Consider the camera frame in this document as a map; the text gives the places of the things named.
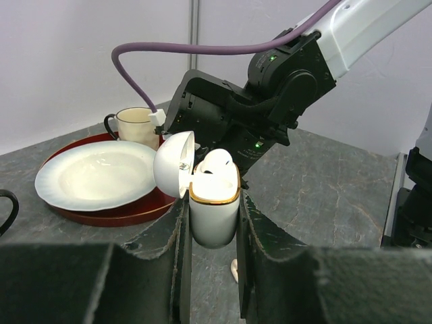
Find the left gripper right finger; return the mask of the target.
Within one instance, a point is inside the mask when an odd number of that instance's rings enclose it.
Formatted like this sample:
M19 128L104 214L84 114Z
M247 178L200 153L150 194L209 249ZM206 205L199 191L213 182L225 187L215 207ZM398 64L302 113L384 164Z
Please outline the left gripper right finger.
M431 251L309 246L242 192L236 234L247 323L430 323Z

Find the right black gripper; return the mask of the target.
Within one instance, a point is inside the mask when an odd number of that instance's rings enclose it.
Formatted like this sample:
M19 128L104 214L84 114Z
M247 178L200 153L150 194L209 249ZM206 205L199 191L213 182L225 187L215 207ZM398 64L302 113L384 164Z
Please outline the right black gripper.
M276 101L260 100L231 82L189 70L169 104L164 130L192 131L202 147L225 149L245 175L274 144L290 145L287 127L268 118Z

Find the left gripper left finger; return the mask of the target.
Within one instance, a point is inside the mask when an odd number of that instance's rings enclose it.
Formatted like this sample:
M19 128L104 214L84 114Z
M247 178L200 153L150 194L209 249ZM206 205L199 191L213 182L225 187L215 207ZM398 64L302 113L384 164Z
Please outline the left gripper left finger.
M123 245L4 244L2 323L188 323L189 205Z

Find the white earbud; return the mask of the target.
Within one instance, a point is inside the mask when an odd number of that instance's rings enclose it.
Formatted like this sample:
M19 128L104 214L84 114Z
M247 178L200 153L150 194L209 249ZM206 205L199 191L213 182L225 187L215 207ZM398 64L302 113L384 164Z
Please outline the white earbud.
M232 273L234 280L236 281L236 283L238 283L239 279L238 279L238 260L237 259L234 259L231 262L230 271Z
M223 148L217 148L205 156L196 167L196 170L201 173L217 174L228 170L233 164L230 153Z

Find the white earbud case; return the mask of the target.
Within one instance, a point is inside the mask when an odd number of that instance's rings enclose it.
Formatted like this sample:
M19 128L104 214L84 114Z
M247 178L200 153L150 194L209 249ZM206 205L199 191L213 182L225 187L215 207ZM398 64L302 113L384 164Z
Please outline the white earbud case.
M168 196L184 198L188 195L190 226L195 241L208 249L222 248L236 233L240 172L235 163L217 174L197 172L199 163L195 164L194 158L194 132L170 136L155 155L155 183Z

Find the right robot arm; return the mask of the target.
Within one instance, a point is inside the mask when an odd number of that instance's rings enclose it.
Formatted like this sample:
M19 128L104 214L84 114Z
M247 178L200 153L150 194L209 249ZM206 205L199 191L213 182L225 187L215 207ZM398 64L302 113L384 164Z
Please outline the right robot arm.
M227 150L246 173L367 51L429 6L428 1L342 1L294 40L255 54L244 87L199 70L185 73L168 108L169 134L192 131Z

